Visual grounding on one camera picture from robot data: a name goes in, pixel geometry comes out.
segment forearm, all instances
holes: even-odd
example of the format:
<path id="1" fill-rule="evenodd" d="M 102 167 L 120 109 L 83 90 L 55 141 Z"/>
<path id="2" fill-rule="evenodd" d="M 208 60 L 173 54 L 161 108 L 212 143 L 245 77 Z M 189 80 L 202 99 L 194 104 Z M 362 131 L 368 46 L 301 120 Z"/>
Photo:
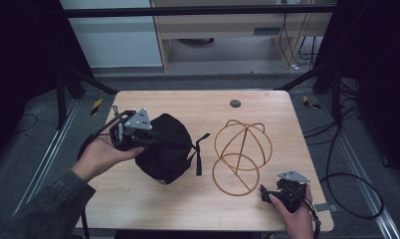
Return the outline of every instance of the forearm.
<path id="1" fill-rule="evenodd" d="M 95 190 L 68 171 L 0 228 L 0 238 L 69 238 Z"/>

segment person's right hand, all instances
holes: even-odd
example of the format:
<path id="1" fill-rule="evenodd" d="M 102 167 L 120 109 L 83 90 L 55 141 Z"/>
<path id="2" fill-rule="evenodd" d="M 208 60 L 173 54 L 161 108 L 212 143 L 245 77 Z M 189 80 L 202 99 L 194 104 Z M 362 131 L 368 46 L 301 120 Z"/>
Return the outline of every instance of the person's right hand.
<path id="1" fill-rule="evenodd" d="M 306 187 L 305 197 L 308 198 L 309 203 L 312 202 L 309 185 Z M 312 239 L 312 218 L 305 205 L 302 204 L 296 212 L 290 213 L 279 198 L 271 194 L 271 200 L 281 214 L 291 239 Z"/>

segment wooden table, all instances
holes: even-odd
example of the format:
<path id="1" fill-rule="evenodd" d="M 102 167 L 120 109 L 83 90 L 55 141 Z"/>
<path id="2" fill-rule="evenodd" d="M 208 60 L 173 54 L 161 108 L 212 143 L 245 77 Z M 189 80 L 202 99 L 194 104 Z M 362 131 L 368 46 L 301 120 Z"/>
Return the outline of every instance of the wooden table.
<path id="1" fill-rule="evenodd" d="M 231 100 L 240 101 L 241 106 L 232 108 Z M 194 142 L 206 132 L 211 135 L 201 141 L 202 176 L 196 176 L 194 159 L 192 166 L 181 177 L 169 185 L 162 185 L 144 174 L 131 160 L 93 179 L 90 185 L 97 193 L 87 207 L 90 228 L 284 231 L 276 209 L 261 200 L 259 187 L 245 196 L 230 196 L 215 184 L 212 168 L 219 158 L 214 148 L 215 137 L 228 120 L 249 124 L 260 122 L 266 128 L 273 153 L 269 163 L 260 168 L 259 185 L 276 190 L 277 174 L 296 170 L 311 180 L 313 203 L 325 202 L 287 92 L 120 92 L 113 104 L 118 106 L 120 112 L 147 108 L 150 120 L 168 113 L 185 124 Z M 219 141 L 228 141 L 225 133 L 219 134 L 222 135 L 217 143 L 221 144 L 220 148 L 222 143 Z M 262 157 L 251 143 L 246 144 L 245 153 L 249 157 Z M 245 189 L 228 168 L 218 173 L 219 183 L 228 190 Z M 317 214 L 322 222 L 321 230 L 331 230 L 333 221 L 330 213 Z"/>

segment white wall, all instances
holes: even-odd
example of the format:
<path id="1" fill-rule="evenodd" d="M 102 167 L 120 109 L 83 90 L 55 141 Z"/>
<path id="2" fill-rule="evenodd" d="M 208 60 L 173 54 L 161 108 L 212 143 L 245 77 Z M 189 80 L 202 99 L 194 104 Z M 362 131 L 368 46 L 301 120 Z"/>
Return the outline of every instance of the white wall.
<path id="1" fill-rule="evenodd" d="M 148 0 L 61 0 L 64 9 L 150 7 Z M 152 17 L 76 18 L 70 23 L 91 68 L 161 67 Z"/>

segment black fabric pouch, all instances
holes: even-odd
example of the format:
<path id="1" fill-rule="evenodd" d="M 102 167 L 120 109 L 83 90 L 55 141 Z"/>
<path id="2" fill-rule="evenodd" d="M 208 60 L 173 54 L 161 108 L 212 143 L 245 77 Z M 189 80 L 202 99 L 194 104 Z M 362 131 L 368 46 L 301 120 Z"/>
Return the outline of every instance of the black fabric pouch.
<path id="1" fill-rule="evenodd" d="M 192 158 L 197 153 L 197 175 L 201 175 L 199 142 L 210 133 L 206 133 L 193 145 L 187 128 L 171 115 L 163 114 L 150 123 L 156 136 L 154 144 L 135 158 L 141 170 L 159 183 L 169 184 L 191 166 Z M 191 148 L 195 152 L 189 157 Z"/>

